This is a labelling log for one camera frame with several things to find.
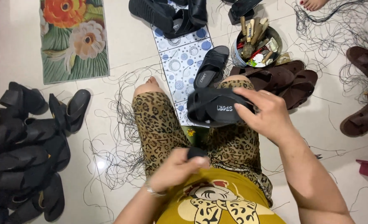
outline left hand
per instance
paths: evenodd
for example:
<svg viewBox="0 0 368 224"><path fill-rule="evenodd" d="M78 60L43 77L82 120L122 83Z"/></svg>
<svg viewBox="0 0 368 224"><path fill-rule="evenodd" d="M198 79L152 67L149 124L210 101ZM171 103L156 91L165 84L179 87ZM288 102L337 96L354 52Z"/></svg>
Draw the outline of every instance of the left hand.
<svg viewBox="0 0 368 224"><path fill-rule="evenodd" d="M199 169L208 169L210 166L209 158L194 157L187 160L188 148L174 149L166 161L151 176L149 185L152 190L162 192L172 186L184 183L190 175L197 173Z"/></svg>

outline knee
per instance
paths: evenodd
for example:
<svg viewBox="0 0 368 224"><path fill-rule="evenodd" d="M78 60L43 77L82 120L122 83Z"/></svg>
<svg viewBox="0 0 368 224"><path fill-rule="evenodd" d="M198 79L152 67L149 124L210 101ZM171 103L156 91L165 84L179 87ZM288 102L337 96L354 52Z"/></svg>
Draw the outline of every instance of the knee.
<svg viewBox="0 0 368 224"><path fill-rule="evenodd" d="M160 93L164 93L164 91L158 87L155 84L152 83L145 83L142 84L140 86L138 86L135 91L134 91L134 97L136 97L137 95L141 94L141 93L147 93L147 92L160 92Z"/></svg>
<svg viewBox="0 0 368 224"><path fill-rule="evenodd" d="M235 74L235 75L231 75L231 76L228 76L227 78L225 78L222 81L222 83L223 82L228 82L228 81L231 81L231 80L246 80L246 81L250 82L250 80L246 76L241 75L241 74Z"/></svg>

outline blue polka dot mat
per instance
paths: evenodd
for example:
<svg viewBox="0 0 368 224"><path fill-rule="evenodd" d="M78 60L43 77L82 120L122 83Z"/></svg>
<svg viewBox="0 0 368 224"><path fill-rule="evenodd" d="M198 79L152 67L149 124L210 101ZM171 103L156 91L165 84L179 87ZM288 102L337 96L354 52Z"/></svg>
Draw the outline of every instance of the blue polka dot mat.
<svg viewBox="0 0 368 224"><path fill-rule="evenodd" d="M176 11L188 8L170 0L169 4ZM187 118L187 100L194 91L193 81L203 58L213 48L209 31L204 27L179 38L167 39L159 28L151 27L180 124L194 125Z"/></svg>

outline foot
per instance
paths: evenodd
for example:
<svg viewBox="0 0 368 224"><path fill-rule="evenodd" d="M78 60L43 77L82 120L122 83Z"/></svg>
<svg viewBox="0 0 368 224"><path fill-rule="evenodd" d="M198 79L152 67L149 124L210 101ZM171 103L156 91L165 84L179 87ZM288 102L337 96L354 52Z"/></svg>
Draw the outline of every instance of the foot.
<svg viewBox="0 0 368 224"><path fill-rule="evenodd" d="M300 0L300 5L308 11L316 11L324 6L329 0Z"/></svg>
<svg viewBox="0 0 368 224"><path fill-rule="evenodd" d="M151 76L146 83L154 84L157 87L159 87L159 84L158 84L157 80L153 76Z"/></svg>

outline right hand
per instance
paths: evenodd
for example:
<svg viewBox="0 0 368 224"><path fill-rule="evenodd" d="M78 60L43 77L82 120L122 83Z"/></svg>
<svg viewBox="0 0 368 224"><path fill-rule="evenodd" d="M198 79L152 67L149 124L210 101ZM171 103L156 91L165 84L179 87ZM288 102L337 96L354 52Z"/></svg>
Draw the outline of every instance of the right hand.
<svg viewBox="0 0 368 224"><path fill-rule="evenodd" d="M280 145L289 135L298 134L290 120L285 100L265 90L255 91L245 88L235 88L240 94L253 102L261 111L253 114L242 104L235 104L238 115L253 130Z"/></svg>

